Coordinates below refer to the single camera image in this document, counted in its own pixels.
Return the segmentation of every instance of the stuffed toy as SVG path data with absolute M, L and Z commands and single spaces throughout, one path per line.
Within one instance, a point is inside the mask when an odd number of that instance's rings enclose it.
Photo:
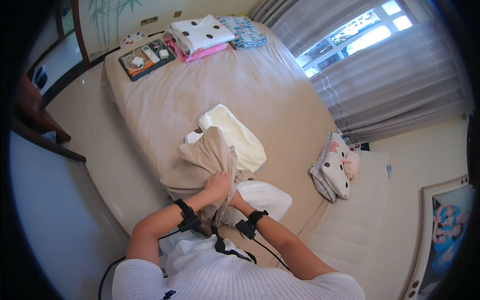
M 347 156 L 342 159 L 343 171 L 350 181 L 357 178 L 359 171 L 360 156 L 353 151 L 347 153 Z

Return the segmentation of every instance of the gray plaid pillowcase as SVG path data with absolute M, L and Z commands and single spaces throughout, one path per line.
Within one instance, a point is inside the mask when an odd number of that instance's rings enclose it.
M 340 136 L 342 132 L 337 129 L 336 133 Z M 310 169 L 310 174 L 312 175 L 313 184 L 317 191 L 323 195 L 327 200 L 332 201 L 333 203 L 336 202 L 336 193 L 332 190 L 332 188 L 328 185 L 327 181 L 324 178 L 324 174 L 322 172 L 322 165 L 324 163 L 325 157 L 327 156 L 327 152 L 330 145 L 330 140 L 332 139 L 332 133 L 330 132 L 327 135 L 327 139 L 325 142 L 325 147 L 320 153 L 320 157 L 317 159 L 316 162 L 313 163 L 312 168 Z

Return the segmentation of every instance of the shoulder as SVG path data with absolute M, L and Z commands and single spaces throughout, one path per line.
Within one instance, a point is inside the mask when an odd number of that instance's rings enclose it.
M 365 300 L 361 286 L 352 276 L 345 273 L 326 273 L 306 282 L 319 286 L 325 291 L 328 290 L 332 299 Z
M 137 299 L 138 295 L 159 295 L 165 289 L 160 267 L 143 259 L 128 259 L 115 269 L 112 299 Z

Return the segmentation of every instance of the small trash bin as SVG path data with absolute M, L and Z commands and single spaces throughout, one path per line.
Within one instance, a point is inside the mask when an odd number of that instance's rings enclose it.
M 47 83 L 47 73 L 45 73 L 45 65 L 38 68 L 38 70 L 35 72 L 35 75 L 33 76 L 32 82 L 36 84 L 39 89 L 45 86 L 45 83 Z

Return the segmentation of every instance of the gray curtain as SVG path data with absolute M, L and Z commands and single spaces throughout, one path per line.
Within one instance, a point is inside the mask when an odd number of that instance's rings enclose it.
M 294 57 L 386 0 L 266 0 L 250 13 L 270 27 Z
M 272 25 L 299 0 L 265 0 L 255 6 L 248 16 L 252 21 Z
M 311 81 L 337 127 L 356 143 L 466 112 L 455 58 L 432 22 L 360 50 Z

